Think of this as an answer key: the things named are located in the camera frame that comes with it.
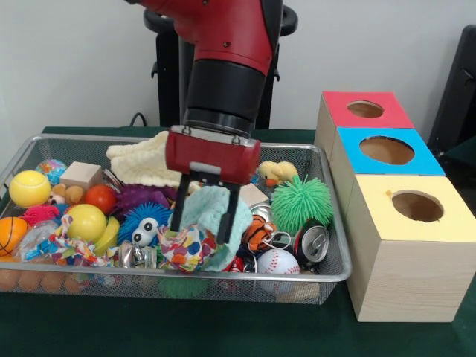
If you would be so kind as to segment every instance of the cable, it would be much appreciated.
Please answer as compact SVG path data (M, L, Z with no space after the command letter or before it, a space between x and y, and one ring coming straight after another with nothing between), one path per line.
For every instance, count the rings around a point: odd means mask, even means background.
M131 124L129 124L129 126L134 126L135 120L137 118L140 118L142 120L142 124L144 126L147 126L147 120L142 113L135 113L135 115L132 117Z

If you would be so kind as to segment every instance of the yellow ball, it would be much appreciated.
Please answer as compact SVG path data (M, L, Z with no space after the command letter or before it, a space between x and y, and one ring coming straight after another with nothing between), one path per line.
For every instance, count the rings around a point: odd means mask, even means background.
M16 174L8 189L12 201L22 208L44 204L50 197L50 192L48 178L33 170Z
M68 230L68 237L78 237L85 242L96 243L106 230L104 213L93 205L77 205L68 211L73 222Z

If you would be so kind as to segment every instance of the baseball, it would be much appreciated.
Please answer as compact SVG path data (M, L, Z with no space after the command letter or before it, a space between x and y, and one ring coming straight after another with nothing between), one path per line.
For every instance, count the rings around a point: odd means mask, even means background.
M271 249L258 259L260 274L299 274L299 264L288 251ZM283 281L261 281L260 286L270 294L284 294L292 290L294 283Z

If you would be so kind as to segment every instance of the red robot arm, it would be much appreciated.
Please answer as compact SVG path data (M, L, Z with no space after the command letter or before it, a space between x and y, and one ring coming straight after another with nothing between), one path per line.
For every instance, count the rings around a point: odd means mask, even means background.
M260 159L249 139L280 35L283 0L127 0L174 19L195 45L184 125L170 129L166 162L182 173L171 229L180 226L191 180L230 190L218 243L228 242L239 189Z

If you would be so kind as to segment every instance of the soda can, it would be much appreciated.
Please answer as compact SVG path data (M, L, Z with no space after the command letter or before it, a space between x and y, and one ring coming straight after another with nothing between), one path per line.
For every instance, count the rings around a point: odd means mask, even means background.
M310 219L296 234L293 253L300 265L311 268L321 262L329 249L329 231Z

